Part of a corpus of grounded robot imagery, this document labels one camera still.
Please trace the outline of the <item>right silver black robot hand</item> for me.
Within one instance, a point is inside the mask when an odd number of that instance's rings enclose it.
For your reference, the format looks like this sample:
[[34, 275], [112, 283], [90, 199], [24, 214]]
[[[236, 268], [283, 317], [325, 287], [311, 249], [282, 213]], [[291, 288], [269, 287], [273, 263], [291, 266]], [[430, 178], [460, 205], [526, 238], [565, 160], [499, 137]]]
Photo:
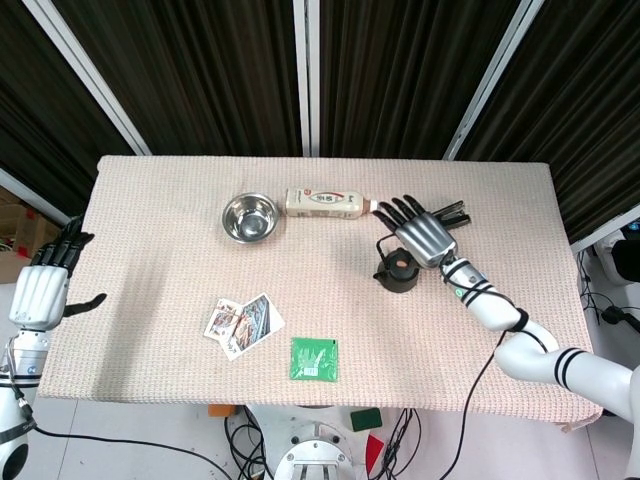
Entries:
[[457, 256], [458, 244], [436, 216], [411, 195], [380, 202], [372, 212], [422, 268], [437, 268]]

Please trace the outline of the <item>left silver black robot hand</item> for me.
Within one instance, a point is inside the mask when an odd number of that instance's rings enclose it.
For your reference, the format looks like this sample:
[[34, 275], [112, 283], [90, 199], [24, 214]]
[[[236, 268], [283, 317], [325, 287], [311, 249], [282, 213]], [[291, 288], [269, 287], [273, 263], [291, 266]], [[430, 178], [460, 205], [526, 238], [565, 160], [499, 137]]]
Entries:
[[65, 229], [53, 241], [40, 247], [19, 274], [9, 321], [21, 329], [50, 331], [63, 318], [98, 308], [106, 300], [106, 293], [84, 303], [67, 304], [74, 270], [82, 251], [93, 239], [92, 233]]

